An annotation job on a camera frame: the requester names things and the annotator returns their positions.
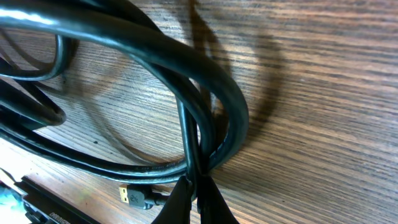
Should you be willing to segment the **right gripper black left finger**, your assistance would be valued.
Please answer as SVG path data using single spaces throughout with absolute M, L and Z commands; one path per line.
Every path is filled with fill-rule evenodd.
M 192 183 L 181 176 L 152 224 L 189 224 L 192 194 Z

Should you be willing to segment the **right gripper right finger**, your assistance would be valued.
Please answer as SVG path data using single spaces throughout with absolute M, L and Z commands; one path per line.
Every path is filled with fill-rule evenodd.
M 201 224 L 239 224 L 210 176 L 197 183 L 197 206 Z

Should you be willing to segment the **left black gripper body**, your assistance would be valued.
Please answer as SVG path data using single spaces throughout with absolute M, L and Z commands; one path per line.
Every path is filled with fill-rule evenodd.
M 21 213 L 29 223 L 99 224 L 30 178 L 23 176 L 16 181 L 4 169 L 1 169 L 1 206 Z

